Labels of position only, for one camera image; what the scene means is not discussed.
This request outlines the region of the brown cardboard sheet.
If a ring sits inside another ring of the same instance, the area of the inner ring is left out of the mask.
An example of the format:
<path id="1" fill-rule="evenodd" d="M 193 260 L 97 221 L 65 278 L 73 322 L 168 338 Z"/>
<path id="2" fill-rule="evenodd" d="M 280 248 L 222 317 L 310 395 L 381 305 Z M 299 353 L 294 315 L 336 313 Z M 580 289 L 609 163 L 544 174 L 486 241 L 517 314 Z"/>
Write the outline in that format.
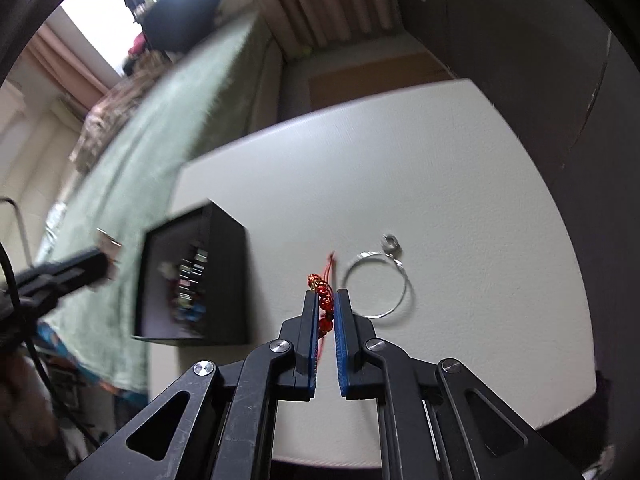
<path id="1" fill-rule="evenodd" d="M 437 58 L 421 52 L 314 76 L 309 81 L 309 101 L 312 110 L 322 110 L 379 93 L 450 79 L 452 76 Z"/>

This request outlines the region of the black jewelry box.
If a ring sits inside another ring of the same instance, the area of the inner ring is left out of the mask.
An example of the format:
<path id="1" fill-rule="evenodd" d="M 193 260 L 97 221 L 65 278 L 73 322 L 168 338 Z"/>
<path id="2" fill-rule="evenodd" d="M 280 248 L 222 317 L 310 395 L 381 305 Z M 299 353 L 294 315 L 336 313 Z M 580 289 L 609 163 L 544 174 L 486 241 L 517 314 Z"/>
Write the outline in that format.
<path id="1" fill-rule="evenodd" d="M 146 232 L 132 336 L 173 346 L 250 341 L 247 241 L 240 222 L 207 202 Z"/>

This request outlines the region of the beige crumpled blanket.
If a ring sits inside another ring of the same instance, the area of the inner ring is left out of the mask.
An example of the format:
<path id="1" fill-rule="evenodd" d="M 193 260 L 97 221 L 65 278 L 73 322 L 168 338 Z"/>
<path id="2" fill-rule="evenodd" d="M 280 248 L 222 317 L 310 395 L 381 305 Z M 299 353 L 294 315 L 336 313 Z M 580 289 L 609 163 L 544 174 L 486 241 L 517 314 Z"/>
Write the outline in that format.
<path id="1" fill-rule="evenodd" d="M 88 172 L 124 128 L 148 92 L 172 65 L 166 54 L 145 51 L 132 66 L 132 74 L 119 81 L 87 114 L 70 162 L 81 174 Z"/>

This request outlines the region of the cream padded headboard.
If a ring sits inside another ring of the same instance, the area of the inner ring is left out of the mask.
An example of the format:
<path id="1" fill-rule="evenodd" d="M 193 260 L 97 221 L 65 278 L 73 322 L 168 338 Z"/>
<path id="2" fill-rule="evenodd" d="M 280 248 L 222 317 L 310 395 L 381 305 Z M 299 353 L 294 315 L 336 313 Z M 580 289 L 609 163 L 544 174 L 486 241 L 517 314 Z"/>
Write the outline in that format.
<path id="1" fill-rule="evenodd" d="M 1 131 L 1 243 L 16 266 L 38 259 L 47 218 L 70 176 L 81 121 L 66 96 L 36 74 L 9 78 L 17 114 Z"/>

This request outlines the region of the dark wood wardrobe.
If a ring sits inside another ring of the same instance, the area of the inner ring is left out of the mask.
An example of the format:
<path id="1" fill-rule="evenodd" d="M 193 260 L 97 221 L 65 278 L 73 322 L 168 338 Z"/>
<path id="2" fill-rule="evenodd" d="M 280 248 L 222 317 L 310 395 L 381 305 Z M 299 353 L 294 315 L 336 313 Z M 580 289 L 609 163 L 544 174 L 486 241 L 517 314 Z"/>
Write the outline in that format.
<path id="1" fill-rule="evenodd" d="M 535 163 L 586 283 L 616 408 L 639 403 L 639 73 L 584 0 L 398 0 L 495 104 Z"/>

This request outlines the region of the white side table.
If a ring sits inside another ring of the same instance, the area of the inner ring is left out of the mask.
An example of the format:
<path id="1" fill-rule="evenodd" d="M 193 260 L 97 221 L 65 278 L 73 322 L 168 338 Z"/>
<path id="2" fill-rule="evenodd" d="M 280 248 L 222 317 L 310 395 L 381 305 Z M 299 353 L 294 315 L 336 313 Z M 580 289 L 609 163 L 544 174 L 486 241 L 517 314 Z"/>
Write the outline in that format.
<path id="1" fill-rule="evenodd" d="M 558 207 L 472 81 L 370 96 L 282 122 L 184 166 L 169 210 L 244 226 L 262 344 L 332 285 L 413 358 L 460 360 L 542 427 L 596 391 L 584 281 Z"/>

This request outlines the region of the black clothes pile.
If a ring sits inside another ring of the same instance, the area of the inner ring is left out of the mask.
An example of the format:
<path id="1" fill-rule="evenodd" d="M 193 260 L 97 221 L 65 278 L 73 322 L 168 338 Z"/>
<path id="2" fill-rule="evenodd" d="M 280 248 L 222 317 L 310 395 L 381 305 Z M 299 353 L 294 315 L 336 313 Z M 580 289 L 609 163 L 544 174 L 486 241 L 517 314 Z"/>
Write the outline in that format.
<path id="1" fill-rule="evenodd" d="M 213 30 L 220 0 L 157 0 L 141 18 L 153 50 L 186 53 Z"/>

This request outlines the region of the silver wire bangle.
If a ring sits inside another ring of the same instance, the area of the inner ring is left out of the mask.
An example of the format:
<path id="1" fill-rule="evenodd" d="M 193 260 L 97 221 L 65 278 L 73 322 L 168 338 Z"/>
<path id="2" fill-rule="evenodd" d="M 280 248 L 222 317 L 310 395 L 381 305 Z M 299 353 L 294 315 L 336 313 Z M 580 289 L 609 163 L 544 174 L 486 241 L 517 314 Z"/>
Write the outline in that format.
<path id="1" fill-rule="evenodd" d="M 371 300 L 358 314 L 370 321 L 381 321 L 395 314 L 406 302 L 410 281 L 400 260 L 401 244 L 395 234 L 381 235 L 376 249 L 357 252 L 346 264 L 340 279 L 340 289 L 355 283 L 356 298 Z"/>

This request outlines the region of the green bed blanket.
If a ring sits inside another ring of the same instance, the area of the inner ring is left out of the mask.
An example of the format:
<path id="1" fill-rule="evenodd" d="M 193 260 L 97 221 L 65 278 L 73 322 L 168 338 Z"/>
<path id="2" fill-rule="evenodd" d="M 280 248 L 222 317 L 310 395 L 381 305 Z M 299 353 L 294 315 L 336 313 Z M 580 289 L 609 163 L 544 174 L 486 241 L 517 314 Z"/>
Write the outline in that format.
<path id="1" fill-rule="evenodd" d="M 213 32 L 172 66 L 73 192 L 50 260 L 94 245 L 122 249 L 114 280 L 64 297 L 43 322 L 82 370 L 119 390 L 148 390 L 148 350 L 134 339 L 145 233 L 168 217 L 181 168 L 258 130 L 260 84 L 276 40 L 255 10 Z"/>

